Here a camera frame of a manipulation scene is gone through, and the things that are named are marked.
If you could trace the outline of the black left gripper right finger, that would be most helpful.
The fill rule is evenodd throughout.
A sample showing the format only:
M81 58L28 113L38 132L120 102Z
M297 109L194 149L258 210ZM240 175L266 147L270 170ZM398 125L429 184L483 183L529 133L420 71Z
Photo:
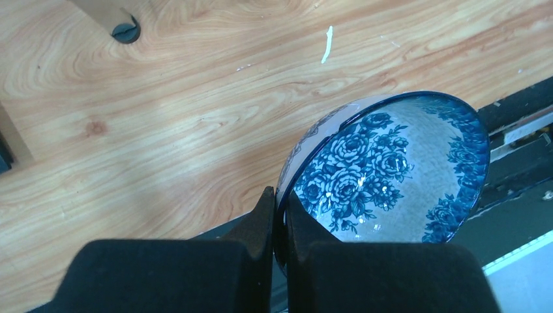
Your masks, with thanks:
M290 312L498 312L481 266L450 244L345 243L291 194Z

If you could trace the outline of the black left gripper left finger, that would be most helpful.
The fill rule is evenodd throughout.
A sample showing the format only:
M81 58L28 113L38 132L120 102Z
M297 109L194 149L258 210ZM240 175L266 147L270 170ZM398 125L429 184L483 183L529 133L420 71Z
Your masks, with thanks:
M268 312L275 191L219 238L101 239L38 312Z

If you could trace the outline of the blue floral bowl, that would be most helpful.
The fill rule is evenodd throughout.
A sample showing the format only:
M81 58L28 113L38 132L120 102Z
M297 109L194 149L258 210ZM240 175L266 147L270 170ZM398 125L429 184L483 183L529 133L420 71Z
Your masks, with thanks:
M476 206L490 166L477 111L435 91L363 98L314 123L276 186L275 258L286 268L286 209L345 242L446 243Z

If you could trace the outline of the steel two-tier dish rack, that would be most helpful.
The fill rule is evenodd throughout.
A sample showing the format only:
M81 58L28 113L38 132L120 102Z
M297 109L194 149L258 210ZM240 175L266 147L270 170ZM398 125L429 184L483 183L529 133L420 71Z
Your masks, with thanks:
M137 19L115 1L83 0L70 1L86 13L117 42L132 44L141 35Z

